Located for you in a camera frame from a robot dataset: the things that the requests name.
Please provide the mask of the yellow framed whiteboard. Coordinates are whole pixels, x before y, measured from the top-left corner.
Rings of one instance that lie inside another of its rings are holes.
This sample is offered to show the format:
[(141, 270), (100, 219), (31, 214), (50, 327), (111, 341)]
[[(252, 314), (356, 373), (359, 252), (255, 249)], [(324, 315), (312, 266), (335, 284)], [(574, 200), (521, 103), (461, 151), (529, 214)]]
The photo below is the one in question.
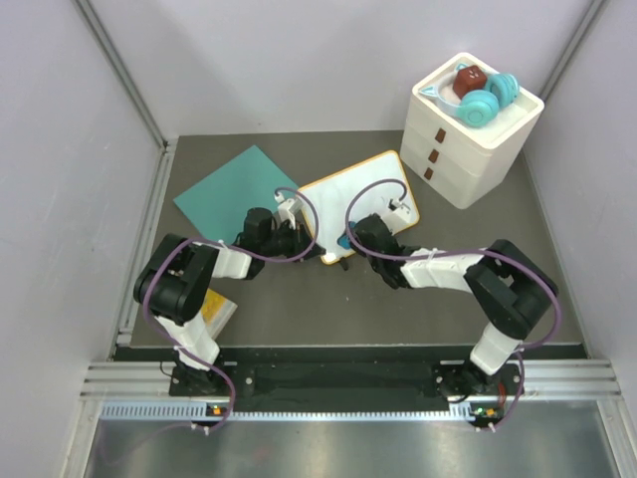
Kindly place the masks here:
[(408, 228), (420, 220), (405, 170), (394, 150), (304, 185), (300, 193), (312, 203), (303, 207), (303, 215), (310, 232), (317, 235), (318, 244), (325, 249), (320, 259), (326, 265), (335, 264), (354, 253), (337, 244), (338, 238), (345, 232), (345, 223), (348, 220), (357, 222), (373, 213), (383, 216), (391, 199), (398, 199), (410, 207), (411, 224)]

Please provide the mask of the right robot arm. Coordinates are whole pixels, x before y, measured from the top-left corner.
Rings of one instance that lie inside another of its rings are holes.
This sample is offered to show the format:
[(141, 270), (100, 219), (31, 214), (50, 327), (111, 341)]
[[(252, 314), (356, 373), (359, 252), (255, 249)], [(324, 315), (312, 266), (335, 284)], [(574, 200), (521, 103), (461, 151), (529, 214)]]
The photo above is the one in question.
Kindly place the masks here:
[(473, 295), (489, 321), (464, 370), (465, 383), (475, 393), (488, 393), (500, 383), (500, 369), (549, 307), (561, 320), (556, 284), (508, 240), (456, 253), (418, 249), (399, 244), (377, 214), (348, 224), (345, 234), (351, 248), (392, 289), (437, 288)]

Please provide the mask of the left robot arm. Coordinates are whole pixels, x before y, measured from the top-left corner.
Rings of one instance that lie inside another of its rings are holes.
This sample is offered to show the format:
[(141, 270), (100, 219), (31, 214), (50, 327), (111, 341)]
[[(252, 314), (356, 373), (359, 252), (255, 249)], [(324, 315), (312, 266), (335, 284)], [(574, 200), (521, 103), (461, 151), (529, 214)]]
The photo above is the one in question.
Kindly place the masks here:
[(252, 280), (269, 258), (300, 262), (324, 253), (305, 224), (278, 222), (270, 210), (252, 208), (230, 248), (165, 235), (136, 279), (133, 298), (147, 306), (176, 345), (178, 362), (193, 369), (193, 385), (211, 395), (225, 385), (226, 372), (214, 363), (220, 349), (202, 312), (210, 282)]

